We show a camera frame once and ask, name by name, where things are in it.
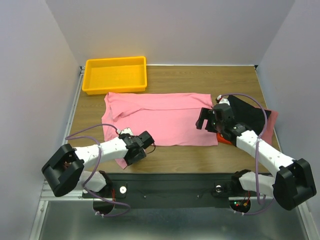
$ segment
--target black cable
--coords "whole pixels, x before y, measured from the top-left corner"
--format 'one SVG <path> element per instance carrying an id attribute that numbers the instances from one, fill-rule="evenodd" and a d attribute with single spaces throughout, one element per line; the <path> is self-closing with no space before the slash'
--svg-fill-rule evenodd
<path id="1" fill-rule="evenodd" d="M 146 153 L 146 155 L 147 155 L 147 154 L 151 154 L 151 153 L 153 153 L 155 150 L 156 150 L 156 145 L 155 145 L 155 143 L 153 143 L 153 150 L 152 150 L 152 151 L 150 151 L 150 152 L 148 152 L 148 153 Z"/>

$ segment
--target gray floor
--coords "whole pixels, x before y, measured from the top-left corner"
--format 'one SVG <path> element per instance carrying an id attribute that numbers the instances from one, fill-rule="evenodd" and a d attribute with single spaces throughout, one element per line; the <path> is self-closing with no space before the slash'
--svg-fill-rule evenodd
<path id="1" fill-rule="evenodd" d="M 258 209 L 252 201 L 251 212 Z M 297 210 L 277 204 L 265 213 L 241 216 L 229 209 L 133 209 L 115 218 L 95 216 L 90 201 L 51 201 L 41 240 L 305 240 Z"/>

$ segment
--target wooden table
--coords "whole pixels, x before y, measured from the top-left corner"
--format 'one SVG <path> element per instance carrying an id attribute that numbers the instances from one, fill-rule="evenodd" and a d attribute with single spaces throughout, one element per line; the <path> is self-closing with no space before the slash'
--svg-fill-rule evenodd
<path id="1" fill-rule="evenodd" d="M 219 94 L 238 92 L 256 98 L 265 106 L 253 66 L 148 66 L 147 79 L 144 93 L 202 93 L 211 94 L 214 100 Z M 105 95 L 80 93 L 71 133 L 101 123 L 106 110 L 104 98 Z M 255 105 L 248 99 L 241 99 Z M 91 129 L 86 135 L 104 141 L 102 127 Z M 275 136 L 272 143 L 279 149 Z M 79 139 L 71 144 L 83 147 L 94 143 Z M 234 173 L 243 169 L 254 171 L 255 161 L 242 150 L 223 143 L 218 146 L 157 146 L 155 152 L 126 169 L 113 160 L 101 163 L 98 169 L 107 173 Z M 259 166 L 259 171 L 267 170 Z"/>

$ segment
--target yellow bin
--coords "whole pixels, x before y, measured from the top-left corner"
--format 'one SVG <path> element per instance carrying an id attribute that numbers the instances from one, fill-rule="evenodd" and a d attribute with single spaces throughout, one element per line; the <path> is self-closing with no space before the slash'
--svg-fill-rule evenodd
<path id="1" fill-rule="evenodd" d="M 146 87 L 144 56 L 89 59 L 85 63 L 82 90 L 89 95 L 143 92 Z"/>

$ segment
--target black fabric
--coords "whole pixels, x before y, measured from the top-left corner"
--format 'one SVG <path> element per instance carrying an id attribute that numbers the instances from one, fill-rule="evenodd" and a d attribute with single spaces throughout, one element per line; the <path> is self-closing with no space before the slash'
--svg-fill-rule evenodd
<path id="1" fill-rule="evenodd" d="M 265 125 L 265 117 L 260 108 L 256 108 L 245 101 L 230 95 L 228 97 L 230 107 L 234 114 L 234 119 L 238 123 L 248 125 L 255 134 L 259 135 Z M 265 110 L 267 118 L 269 118 L 271 111 Z"/>

